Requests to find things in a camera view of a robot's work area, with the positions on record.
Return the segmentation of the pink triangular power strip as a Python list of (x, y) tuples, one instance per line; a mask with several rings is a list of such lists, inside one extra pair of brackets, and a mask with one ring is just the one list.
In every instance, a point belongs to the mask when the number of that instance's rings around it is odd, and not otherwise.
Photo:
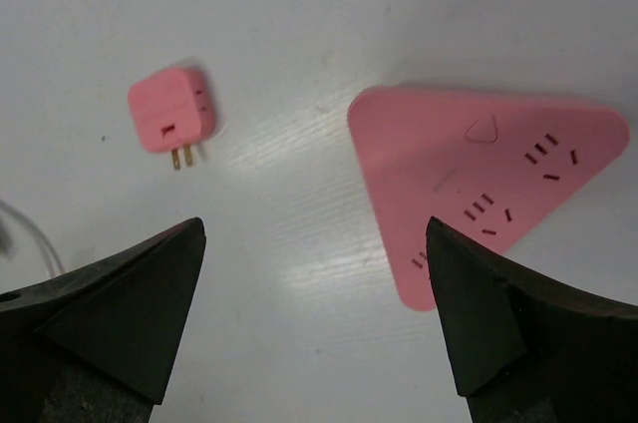
[(621, 156), (617, 112), (579, 97), (376, 87), (348, 128), (402, 302), (435, 306), (426, 227), (504, 252)]

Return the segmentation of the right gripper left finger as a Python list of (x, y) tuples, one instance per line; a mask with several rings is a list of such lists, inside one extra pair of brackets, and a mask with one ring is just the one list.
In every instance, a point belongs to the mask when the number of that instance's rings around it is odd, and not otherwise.
[(149, 421), (168, 387), (204, 252), (204, 224), (193, 217), (2, 293), (2, 421)]

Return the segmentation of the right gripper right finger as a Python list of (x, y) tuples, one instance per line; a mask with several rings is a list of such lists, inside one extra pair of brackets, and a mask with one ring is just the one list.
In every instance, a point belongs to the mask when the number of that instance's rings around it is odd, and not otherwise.
[(549, 278), (441, 220), (430, 282), (475, 422), (634, 422), (637, 308)]

